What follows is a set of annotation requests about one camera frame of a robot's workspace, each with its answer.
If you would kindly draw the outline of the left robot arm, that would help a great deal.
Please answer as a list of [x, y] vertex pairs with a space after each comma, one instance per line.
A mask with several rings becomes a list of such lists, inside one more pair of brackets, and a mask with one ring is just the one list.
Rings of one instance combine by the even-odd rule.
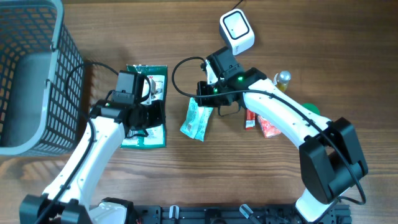
[[164, 121], [163, 102], [147, 105], [151, 84], [146, 75], [121, 70], [111, 100], [99, 100], [88, 115], [85, 133], [67, 164], [41, 196], [27, 195], [19, 209], [21, 223], [135, 223], [128, 200], [90, 202], [108, 161], [129, 131], [145, 131]]

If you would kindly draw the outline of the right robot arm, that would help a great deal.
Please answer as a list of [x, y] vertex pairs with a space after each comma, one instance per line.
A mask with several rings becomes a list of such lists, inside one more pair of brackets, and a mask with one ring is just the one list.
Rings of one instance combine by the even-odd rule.
[[254, 67], [245, 70], [227, 47], [204, 58], [201, 69], [207, 79], [198, 82], [200, 106], [237, 102], [270, 121], [298, 149], [305, 191], [295, 208], [305, 221], [319, 221], [368, 173], [355, 128], [347, 119], [331, 121], [304, 108], [265, 73]]

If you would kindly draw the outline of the small yellow bottle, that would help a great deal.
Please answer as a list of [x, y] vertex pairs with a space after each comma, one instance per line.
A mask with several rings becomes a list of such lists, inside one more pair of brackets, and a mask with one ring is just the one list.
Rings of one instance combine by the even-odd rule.
[[273, 84], [282, 92], [288, 88], [292, 75], [289, 71], [281, 71], [274, 76]]

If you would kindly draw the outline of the red white tube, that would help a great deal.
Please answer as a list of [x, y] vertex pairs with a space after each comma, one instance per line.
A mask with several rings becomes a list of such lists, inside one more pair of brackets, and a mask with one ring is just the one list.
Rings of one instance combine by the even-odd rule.
[[251, 110], [245, 110], [245, 129], [252, 129], [256, 125], [256, 114]]

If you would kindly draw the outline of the green lid jar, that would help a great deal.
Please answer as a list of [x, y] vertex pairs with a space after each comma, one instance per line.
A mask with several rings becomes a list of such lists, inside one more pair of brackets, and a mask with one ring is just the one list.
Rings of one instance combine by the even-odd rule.
[[311, 111], [312, 113], [315, 113], [315, 114], [317, 114], [317, 115], [320, 115], [320, 110], [319, 110], [314, 104], [311, 104], [311, 103], [304, 103], [302, 106], [303, 106], [304, 108], [308, 109], [309, 111]]

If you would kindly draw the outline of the light teal sachet pack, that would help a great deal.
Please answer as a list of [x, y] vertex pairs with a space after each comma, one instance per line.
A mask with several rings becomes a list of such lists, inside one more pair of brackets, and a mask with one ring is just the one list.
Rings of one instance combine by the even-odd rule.
[[213, 112], [213, 108], [199, 106], [194, 98], [190, 98], [186, 119], [180, 131], [188, 137], [200, 141], [205, 140], [206, 127], [208, 120]]

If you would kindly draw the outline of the green package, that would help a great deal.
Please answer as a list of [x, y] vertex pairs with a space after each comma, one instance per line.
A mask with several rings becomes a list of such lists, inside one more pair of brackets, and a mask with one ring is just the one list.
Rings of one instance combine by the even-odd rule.
[[[166, 65], [127, 65], [127, 71], [146, 75], [151, 82], [150, 98], [143, 105], [154, 105], [155, 100], [165, 103], [167, 96], [167, 69]], [[155, 149], [166, 146], [165, 121], [154, 128], [146, 129], [148, 136], [142, 137], [144, 131], [130, 131], [122, 142], [121, 148], [125, 149]]]

